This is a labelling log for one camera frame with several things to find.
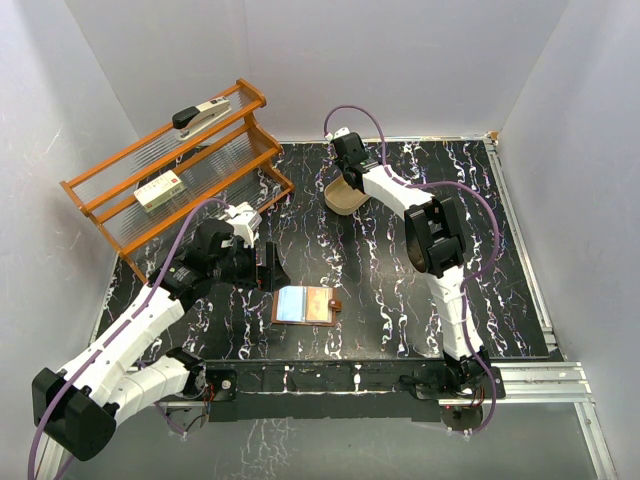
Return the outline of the brown leather card holder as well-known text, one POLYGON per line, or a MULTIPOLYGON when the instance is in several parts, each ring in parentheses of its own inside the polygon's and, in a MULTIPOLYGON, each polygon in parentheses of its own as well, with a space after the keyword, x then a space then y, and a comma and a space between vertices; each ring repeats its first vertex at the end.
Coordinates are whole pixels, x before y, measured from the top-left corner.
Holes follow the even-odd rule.
POLYGON ((335 288, 287 286, 274 294, 272 322, 332 327, 341 311, 342 302, 335 288))

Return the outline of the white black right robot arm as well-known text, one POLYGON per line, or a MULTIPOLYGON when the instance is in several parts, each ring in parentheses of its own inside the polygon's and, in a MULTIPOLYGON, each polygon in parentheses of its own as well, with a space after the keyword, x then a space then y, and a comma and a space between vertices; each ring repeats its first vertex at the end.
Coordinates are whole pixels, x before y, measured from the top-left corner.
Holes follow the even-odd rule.
POLYGON ((496 396, 488 352, 464 292, 466 242, 454 201, 424 191, 370 157, 355 132, 343 128, 327 138, 347 185, 381 202, 404 222, 408 258, 426 275, 440 317, 447 388, 466 397, 487 383, 496 396))

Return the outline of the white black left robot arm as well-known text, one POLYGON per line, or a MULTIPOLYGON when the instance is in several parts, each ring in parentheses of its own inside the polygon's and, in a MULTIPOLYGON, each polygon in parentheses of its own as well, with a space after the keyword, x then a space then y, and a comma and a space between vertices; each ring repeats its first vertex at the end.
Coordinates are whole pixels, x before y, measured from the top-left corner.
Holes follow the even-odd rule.
POLYGON ((42 369, 31 384, 37 433, 87 461, 139 411, 166 396, 200 396, 204 363, 179 347, 136 373, 129 369, 214 286, 275 292, 290 285, 276 244, 266 243, 259 262, 253 234, 251 226, 231 220, 204 221, 89 347, 57 371, 42 369))

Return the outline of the beige oval tray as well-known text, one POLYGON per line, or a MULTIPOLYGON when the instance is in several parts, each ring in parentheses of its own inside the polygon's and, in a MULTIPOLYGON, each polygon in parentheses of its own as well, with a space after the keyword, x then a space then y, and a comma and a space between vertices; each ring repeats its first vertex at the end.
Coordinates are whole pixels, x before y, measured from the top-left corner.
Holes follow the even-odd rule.
POLYGON ((342 176, 335 178, 324 189, 325 205, 340 216, 352 215, 369 199, 369 195, 350 187, 342 176))

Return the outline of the orange card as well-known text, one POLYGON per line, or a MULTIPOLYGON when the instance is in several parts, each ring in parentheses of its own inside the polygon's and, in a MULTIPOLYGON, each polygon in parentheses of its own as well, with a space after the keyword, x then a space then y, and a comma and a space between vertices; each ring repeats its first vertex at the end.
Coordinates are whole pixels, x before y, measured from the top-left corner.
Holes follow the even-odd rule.
POLYGON ((305 320, 309 323, 330 323, 332 290, 324 287, 308 287, 306 292, 305 320))

